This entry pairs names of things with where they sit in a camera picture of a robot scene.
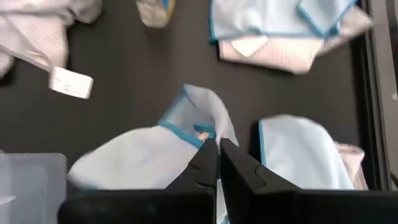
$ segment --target fabric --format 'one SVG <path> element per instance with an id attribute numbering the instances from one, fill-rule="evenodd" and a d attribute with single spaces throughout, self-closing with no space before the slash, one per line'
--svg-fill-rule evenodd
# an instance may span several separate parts
<path id="1" fill-rule="evenodd" d="M 94 189 L 164 189 L 172 183 L 205 142 L 228 138 L 238 145 L 221 99 L 211 90 L 184 85 L 157 126 L 128 131 L 81 157 L 69 179 Z M 217 181 L 217 220 L 227 212 Z"/>
<path id="2" fill-rule="evenodd" d="M 354 189 L 328 132 L 306 118 L 259 122 L 262 164 L 302 189 Z"/>
<path id="3" fill-rule="evenodd" d="M 331 37 L 326 41 L 319 38 L 268 37 L 267 42 L 257 46 L 257 50 L 248 57 L 240 53 L 239 49 L 234 48 L 232 42 L 236 40 L 222 40 L 218 43 L 220 59 L 304 74 L 310 70 L 316 56 L 339 47 L 371 26 L 371 18 L 360 8 L 354 7 L 340 22 L 340 35 L 337 37 Z M 244 41 L 239 47 L 250 49 L 256 44 L 253 40 L 244 38 L 238 39 Z"/>
<path id="4" fill-rule="evenodd" d="M 223 40 L 243 35 L 329 37 L 355 0 L 212 0 L 210 35 Z"/>
<path id="5" fill-rule="evenodd" d="M 348 172 L 349 179 L 356 190 L 367 190 L 368 185 L 365 181 L 365 176 L 361 167 L 365 152 L 357 147 L 348 144 L 336 143 L 338 152 L 343 159 L 344 165 Z"/>
<path id="6" fill-rule="evenodd" d="M 93 22 L 100 0 L 0 0 L 0 77 L 17 57 L 46 71 L 65 67 L 66 28 L 74 20 Z"/>

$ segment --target stack of towels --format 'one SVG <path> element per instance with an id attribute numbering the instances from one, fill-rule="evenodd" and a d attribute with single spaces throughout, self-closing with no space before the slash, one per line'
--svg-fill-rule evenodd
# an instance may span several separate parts
<path id="1" fill-rule="evenodd" d="M 213 0 L 210 38 L 220 58 L 307 73 L 315 57 L 372 26 L 356 0 Z"/>

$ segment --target plastic bottle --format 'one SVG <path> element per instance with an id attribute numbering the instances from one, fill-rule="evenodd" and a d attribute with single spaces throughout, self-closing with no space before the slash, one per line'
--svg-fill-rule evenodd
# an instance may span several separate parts
<path id="1" fill-rule="evenodd" d="M 175 0 L 136 0 L 142 22 L 153 28 L 165 27 L 173 13 Z"/>

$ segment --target black table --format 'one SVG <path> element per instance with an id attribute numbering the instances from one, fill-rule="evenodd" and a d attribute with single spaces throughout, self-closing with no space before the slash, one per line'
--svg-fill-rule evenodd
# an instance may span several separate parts
<path id="1" fill-rule="evenodd" d="M 103 1 L 95 24 L 68 30 L 68 69 L 94 79 L 90 99 L 50 90 L 48 73 L 18 61 L 0 87 L 0 149 L 61 152 L 70 167 L 125 131 L 155 125 L 189 83 L 219 94 L 242 148 L 257 138 L 251 130 L 259 119 L 287 113 L 322 124 L 338 142 L 370 150 L 355 47 L 346 44 L 316 59 L 307 75 L 293 76 L 220 61 L 209 43 L 208 1 L 177 1 L 164 30 L 146 29 L 134 0 Z M 368 157 L 367 163 L 375 160 L 373 152 Z M 381 188 L 375 167 L 366 175 L 371 187 Z"/>

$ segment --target label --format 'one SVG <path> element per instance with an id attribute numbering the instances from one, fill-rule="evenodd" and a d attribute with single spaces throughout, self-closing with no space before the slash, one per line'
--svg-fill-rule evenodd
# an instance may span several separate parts
<path id="1" fill-rule="evenodd" d="M 54 91 L 77 98 L 88 99 L 92 86 L 93 79 L 91 77 L 60 67 L 55 67 L 52 70 L 50 89 Z"/>
<path id="2" fill-rule="evenodd" d="M 231 41 L 231 45 L 241 55 L 245 57 L 250 57 L 262 46 L 264 46 L 267 41 L 268 38 L 266 36 L 252 36 L 233 40 Z"/>

